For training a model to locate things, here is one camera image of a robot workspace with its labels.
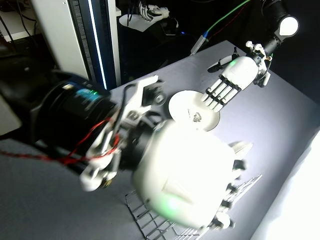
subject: white plate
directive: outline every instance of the white plate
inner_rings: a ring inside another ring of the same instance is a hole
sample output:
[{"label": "white plate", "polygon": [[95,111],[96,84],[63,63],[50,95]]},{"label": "white plate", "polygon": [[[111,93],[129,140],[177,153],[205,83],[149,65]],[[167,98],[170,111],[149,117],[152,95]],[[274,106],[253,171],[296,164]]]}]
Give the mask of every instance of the white plate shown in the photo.
[{"label": "white plate", "polygon": [[201,102],[202,93],[197,91],[180,91],[169,102],[169,112],[177,123],[190,125],[196,129],[210,131],[220,120],[220,113]]}]

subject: white light strip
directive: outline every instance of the white light strip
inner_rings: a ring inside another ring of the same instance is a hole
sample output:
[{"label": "white light strip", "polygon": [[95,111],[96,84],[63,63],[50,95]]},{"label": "white light strip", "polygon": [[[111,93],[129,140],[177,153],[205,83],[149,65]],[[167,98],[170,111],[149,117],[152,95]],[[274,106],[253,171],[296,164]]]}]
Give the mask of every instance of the white light strip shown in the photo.
[{"label": "white light strip", "polygon": [[98,41],[98,35],[97,35],[97,29],[96,29],[96,22],[95,22],[95,17],[94,17],[94,10],[92,8],[91,0],[88,0],[88,3],[89,3],[89,11],[90,11],[90,16],[91,16],[92,28],[93,28],[94,41],[95,41],[96,51],[98,53],[98,59],[99,59],[101,73],[102,73],[103,85],[104,85],[104,88],[107,89],[105,71],[104,71],[104,67],[102,65],[102,59],[101,59],[101,54],[100,54],[100,47],[99,47],[99,41]]}]

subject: wire rack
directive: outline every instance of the wire rack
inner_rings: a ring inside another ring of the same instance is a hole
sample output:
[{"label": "wire rack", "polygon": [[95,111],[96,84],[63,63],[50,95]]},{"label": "wire rack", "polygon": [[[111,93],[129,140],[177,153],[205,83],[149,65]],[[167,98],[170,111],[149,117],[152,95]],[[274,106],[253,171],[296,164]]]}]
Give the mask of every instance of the wire rack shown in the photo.
[{"label": "wire rack", "polygon": [[[262,175],[253,177],[249,181],[237,186],[236,193],[227,195],[225,199],[235,204],[261,177]],[[125,195],[125,200],[145,240],[199,240],[209,230],[209,227],[202,230],[185,228],[159,216],[146,208],[138,198],[136,191]]]}]

